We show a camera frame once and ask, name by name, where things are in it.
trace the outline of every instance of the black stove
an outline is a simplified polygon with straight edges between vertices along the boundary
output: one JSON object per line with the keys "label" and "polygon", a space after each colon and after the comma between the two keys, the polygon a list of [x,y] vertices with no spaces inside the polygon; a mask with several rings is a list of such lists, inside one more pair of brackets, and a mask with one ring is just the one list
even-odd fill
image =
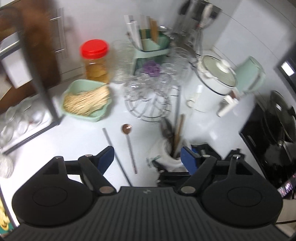
{"label": "black stove", "polygon": [[265,178],[274,187],[279,188],[295,173],[295,144],[284,142],[279,145],[272,139],[265,112],[259,105],[253,109],[240,131],[240,136],[252,152]]}

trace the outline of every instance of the frying pan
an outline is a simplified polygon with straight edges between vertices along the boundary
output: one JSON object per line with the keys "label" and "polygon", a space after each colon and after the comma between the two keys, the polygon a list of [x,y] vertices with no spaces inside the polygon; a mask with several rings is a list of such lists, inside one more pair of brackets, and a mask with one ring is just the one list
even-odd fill
{"label": "frying pan", "polygon": [[293,107],[288,107],[284,98],[277,91],[272,91],[270,101],[265,111],[268,128],[276,140],[288,142],[296,141],[296,114]]}

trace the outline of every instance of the drawer handle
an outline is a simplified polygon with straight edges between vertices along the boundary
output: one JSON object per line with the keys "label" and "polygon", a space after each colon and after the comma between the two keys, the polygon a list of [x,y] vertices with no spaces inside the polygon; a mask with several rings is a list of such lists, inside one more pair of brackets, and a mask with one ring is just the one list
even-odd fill
{"label": "drawer handle", "polygon": [[57,25],[59,28],[59,41],[61,48],[56,50],[55,53],[62,53],[62,57],[67,58],[66,39],[64,32],[64,8],[59,8],[57,10],[57,17],[50,19],[50,21],[57,21]]}

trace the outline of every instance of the glass cup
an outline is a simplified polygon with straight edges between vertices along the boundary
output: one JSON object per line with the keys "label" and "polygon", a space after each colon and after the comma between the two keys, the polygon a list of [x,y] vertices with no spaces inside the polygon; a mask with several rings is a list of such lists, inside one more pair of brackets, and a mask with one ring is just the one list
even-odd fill
{"label": "glass cup", "polygon": [[139,93],[139,99],[146,101],[148,99],[149,94],[155,84],[157,78],[151,77],[149,74],[146,73],[145,69],[137,69],[135,71],[135,76],[139,80],[141,84],[141,91]]}
{"label": "glass cup", "polygon": [[24,102],[20,109],[23,110],[24,119],[34,127],[42,123],[46,112],[43,102],[38,99]]}
{"label": "glass cup", "polygon": [[23,135],[29,127],[29,123],[23,118],[23,111],[17,106],[9,107],[5,113],[5,122],[11,125],[18,135]]}
{"label": "glass cup", "polygon": [[129,80],[134,47],[130,41],[116,40],[111,44],[111,65],[114,72],[112,82],[122,84]]}
{"label": "glass cup", "polygon": [[154,85],[154,90],[161,96],[168,96],[174,81],[170,74],[160,73],[157,78],[156,84]]}
{"label": "glass cup", "polygon": [[184,79],[188,66],[189,52],[180,47],[174,47],[171,56],[162,64],[163,71],[173,75],[178,83]]}
{"label": "glass cup", "polygon": [[12,139],[14,131],[11,122],[0,121],[0,148],[4,147]]}
{"label": "glass cup", "polygon": [[140,91],[142,89],[141,80],[137,77],[131,77],[125,84],[124,84],[124,95],[126,100],[136,101],[139,99]]}

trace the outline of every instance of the utensil holder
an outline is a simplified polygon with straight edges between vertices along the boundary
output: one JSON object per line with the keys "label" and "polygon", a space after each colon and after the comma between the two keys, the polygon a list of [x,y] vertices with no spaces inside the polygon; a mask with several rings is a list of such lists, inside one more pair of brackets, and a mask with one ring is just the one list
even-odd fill
{"label": "utensil holder", "polygon": [[171,145],[167,139],[162,138],[157,141],[150,149],[146,158],[148,166],[153,166],[152,161],[157,161],[168,172],[186,172],[180,158],[172,158],[170,156]]}
{"label": "utensil holder", "polygon": [[[149,29],[146,29],[146,36],[150,37]],[[131,75],[134,75],[135,71],[142,68],[147,61],[154,60],[156,63],[161,64],[165,56],[170,52],[170,38],[163,34],[159,35],[157,43],[147,38],[142,40],[142,45],[145,51],[134,46],[135,54],[131,65]]]}

